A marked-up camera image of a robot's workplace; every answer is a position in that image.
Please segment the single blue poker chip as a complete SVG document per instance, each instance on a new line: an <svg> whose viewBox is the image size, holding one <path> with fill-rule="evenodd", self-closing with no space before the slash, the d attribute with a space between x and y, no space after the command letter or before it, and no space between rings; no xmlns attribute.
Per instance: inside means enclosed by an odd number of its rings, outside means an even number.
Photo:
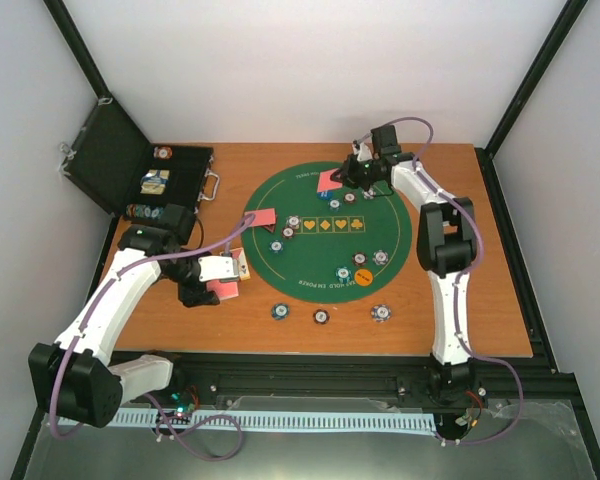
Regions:
<svg viewBox="0 0 600 480"><path fill-rule="evenodd" d="M281 241L272 241L270 243L270 250L274 253L279 253L283 250L284 245Z"/></svg>

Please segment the dark red chip stack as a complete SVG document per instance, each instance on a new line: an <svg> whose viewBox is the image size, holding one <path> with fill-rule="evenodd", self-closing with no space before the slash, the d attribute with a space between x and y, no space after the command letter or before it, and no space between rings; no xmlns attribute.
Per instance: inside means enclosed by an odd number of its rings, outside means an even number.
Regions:
<svg viewBox="0 0 600 480"><path fill-rule="evenodd" d="M313 320L316 324L324 325L329 322L330 314L324 309L318 309L313 313Z"/></svg>

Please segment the blue small blind button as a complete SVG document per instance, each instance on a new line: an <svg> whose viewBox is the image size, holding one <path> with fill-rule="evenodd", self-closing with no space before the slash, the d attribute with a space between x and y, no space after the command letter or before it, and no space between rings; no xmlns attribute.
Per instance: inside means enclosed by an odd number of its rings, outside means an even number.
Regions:
<svg viewBox="0 0 600 480"><path fill-rule="evenodd" d="M317 197L318 197L320 200L325 200L325 201L328 201L328 200L330 200L330 199L333 197L333 192L332 192L332 191L323 191L323 192L319 192L319 193L317 194Z"/></svg>

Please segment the red playing card deck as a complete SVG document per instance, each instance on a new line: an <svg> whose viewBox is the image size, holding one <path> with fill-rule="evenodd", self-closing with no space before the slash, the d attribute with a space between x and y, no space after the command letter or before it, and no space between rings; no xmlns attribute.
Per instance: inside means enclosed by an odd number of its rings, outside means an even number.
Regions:
<svg viewBox="0 0 600 480"><path fill-rule="evenodd" d="M216 294L220 302L239 296L238 282L221 282L219 280L212 280L209 281L206 286L209 292Z"/></svg>

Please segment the red backed playing card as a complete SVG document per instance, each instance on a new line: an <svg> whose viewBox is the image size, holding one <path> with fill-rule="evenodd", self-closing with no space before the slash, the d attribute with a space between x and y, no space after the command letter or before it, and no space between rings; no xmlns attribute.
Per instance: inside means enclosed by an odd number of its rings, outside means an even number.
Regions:
<svg viewBox="0 0 600 480"><path fill-rule="evenodd" d="M277 213L274 208L246 211L244 216L253 217L251 227L271 226L275 225L277 221Z"/></svg>

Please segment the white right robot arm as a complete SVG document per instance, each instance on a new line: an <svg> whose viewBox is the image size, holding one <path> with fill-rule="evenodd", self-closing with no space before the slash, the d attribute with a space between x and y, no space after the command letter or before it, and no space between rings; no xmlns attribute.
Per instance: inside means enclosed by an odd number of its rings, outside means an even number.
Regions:
<svg viewBox="0 0 600 480"><path fill-rule="evenodd" d="M419 210L416 255L433 294L434 341L429 396L439 404L470 389L474 373L468 334L468 286L471 270L482 259L472 201L445 190L426 171L421 152L402 150L392 123L352 142L353 152L331 174L346 187L370 190L384 181Z"/></svg>

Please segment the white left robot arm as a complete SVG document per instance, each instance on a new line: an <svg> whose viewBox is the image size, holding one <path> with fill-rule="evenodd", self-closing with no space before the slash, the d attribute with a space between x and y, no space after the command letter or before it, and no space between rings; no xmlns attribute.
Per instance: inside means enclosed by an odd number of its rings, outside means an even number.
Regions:
<svg viewBox="0 0 600 480"><path fill-rule="evenodd" d="M78 317L53 344L38 343L29 354L41 410L102 428L121 405L147 393L170 403L186 395L188 378L172 355L144 354L117 365L111 355L135 307L162 278L177 285L188 308L218 304L200 279L198 258L186 254L195 222L192 211L169 204L152 221L124 232L109 271Z"/></svg>

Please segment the white purple chip stack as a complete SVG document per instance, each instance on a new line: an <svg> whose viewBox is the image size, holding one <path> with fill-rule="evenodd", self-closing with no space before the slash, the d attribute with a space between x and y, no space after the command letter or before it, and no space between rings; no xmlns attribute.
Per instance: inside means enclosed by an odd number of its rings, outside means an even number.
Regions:
<svg viewBox="0 0 600 480"><path fill-rule="evenodd" d="M375 322L383 323L389 320L392 316L392 311L388 305L378 304L371 309L371 317Z"/></svg>

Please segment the orange big blind button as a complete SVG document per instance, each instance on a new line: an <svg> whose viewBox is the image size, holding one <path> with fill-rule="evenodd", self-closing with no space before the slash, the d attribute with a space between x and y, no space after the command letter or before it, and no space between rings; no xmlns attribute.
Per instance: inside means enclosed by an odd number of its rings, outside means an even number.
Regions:
<svg viewBox="0 0 600 480"><path fill-rule="evenodd" d="M373 283L373 280L374 274L369 269L361 268L354 273L354 281L359 286L370 286Z"/></svg>

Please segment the white purple single chip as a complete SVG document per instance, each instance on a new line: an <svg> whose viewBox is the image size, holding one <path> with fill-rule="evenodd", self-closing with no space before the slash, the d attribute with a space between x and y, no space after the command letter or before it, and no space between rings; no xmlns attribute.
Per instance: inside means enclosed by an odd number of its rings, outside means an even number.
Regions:
<svg viewBox="0 0 600 480"><path fill-rule="evenodd" d="M287 218L287 225L294 230L299 229L301 225L300 217L296 215L289 216Z"/></svg>

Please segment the single red poker chip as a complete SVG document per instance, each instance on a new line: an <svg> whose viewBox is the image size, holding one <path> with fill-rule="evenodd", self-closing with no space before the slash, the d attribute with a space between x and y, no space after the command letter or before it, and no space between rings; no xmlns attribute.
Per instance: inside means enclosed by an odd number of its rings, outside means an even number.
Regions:
<svg viewBox="0 0 600 480"><path fill-rule="evenodd" d="M291 227L285 227L282 232L281 235L285 238L285 239L292 239L295 235L295 230Z"/></svg>

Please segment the single white blue chip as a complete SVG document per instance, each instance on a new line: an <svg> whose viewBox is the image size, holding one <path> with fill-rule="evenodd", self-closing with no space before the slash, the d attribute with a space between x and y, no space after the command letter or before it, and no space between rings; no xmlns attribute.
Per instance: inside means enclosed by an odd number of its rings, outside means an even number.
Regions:
<svg viewBox="0 0 600 480"><path fill-rule="evenodd" d="M329 208L333 211L338 211L340 209L341 202L338 199L331 199L329 201Z"/></svg>

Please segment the blue poker chip stack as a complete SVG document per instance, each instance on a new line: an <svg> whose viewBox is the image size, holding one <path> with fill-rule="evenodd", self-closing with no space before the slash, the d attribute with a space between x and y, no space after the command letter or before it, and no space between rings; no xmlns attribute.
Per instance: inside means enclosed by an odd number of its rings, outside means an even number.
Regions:
<svg viewBox="0 0 600 480"><path fill-rule="evenodd" d="M274 320L283 320L288 317L290 307L285 303L276 303L271 309L271 316Z"/></svg>

